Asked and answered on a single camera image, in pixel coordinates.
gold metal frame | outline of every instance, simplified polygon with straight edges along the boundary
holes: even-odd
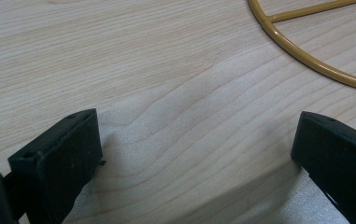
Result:
[[[249,0],[250,9],[256,17],[256,20],[262,25],[263,29],[271,36],[271,38],[273,38],[277,44],[290,53],[292,57],[329,78],[356,88],[356,76],[338,70],[331,65],[312,57],[307,52],[294,45],[291,40],[283,35],[274,25],[275,22],[287,21],[355,3],[356,0],[335,0],[333,2],[316,5],[314,7],[305,7],[267,16],[264,14],[257,0]]]

black clamp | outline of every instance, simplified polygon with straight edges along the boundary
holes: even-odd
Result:
[[[356,130],[319,114],[303,112],[292,158],[349,223],[356,223]]]
[[[72,114],[8,158],[0,175],[0,224],[59,224],[103,157],[96,110]]]

gold metal ring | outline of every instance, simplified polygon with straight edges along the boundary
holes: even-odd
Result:
[[[275,22],[287,21],[355,3],[356,0],[336,0],[330,3],[316,5],[314,7],[304,7],[293,11],[267,16],[264,14],[257,0],[249,0],[250,9],[256,17],[256,20],[262,25],[268,35],[270,35],[271,38],[274,39],[274,41],[277,42],[277,44],[279,44],[283,49],[290,53],[292,57],[329,78],[356,88],[356,76],[338,70],[331,65],[312,57],[307,52],[294,45],[291,40],[283,35],[274,25]]]

wooden surface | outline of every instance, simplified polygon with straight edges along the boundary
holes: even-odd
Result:
[[[278,28],[356,74],[356,5]],[[244,0],[0,0],[0,172],[92,107],[107,164],[65,223],[347,223],[290,150],[303,110],[356,129],[356,89],[287,55]]]

wood grain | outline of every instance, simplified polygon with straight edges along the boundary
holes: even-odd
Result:
[[[356,5],[278,28],[356,75]],[[92,107],[107,164],[65,223],[347,223],[290,150],[303,110],[356,129],[356,89],[287,55],[246,1],[0,1],[0,172]]]

